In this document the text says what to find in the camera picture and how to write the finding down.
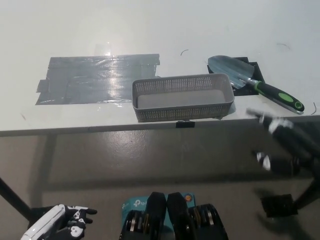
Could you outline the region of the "robot right hand white black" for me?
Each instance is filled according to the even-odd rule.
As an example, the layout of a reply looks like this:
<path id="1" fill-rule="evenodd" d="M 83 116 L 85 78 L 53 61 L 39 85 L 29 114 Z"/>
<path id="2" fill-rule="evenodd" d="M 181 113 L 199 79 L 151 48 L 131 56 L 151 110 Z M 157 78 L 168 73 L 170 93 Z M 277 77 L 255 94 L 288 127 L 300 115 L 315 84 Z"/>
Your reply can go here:
<path id="1" fill-rule="evenodd" d="M 303 147 L 302 140 L 297 133 L 294 124 L 282 117 L 267 115 L 248 108 L 246 113 L 257 118 L 259 124 L 276 140 L 281 147 L 291 154 L 291 157 L 272 156 L 262 150 L 254 150 L 259 165 L 266 171 L 281 176 L 296 176 L 301 167 L 310 157 Z"/>

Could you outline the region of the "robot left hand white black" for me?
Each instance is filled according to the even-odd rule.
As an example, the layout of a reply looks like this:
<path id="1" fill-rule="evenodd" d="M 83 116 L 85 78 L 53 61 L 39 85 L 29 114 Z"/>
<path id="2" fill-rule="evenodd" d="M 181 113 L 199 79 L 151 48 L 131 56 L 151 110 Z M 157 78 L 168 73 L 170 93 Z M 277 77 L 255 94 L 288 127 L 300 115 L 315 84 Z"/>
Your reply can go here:
<path id="1" fill-rule="evenodd" d="M 87 215 L 96 209 L 85 206 L 57 204 L 40 217 L 22 235 L 22 240 L 80 240 L 85 236 L 87 224 L 93 222 Z"/>

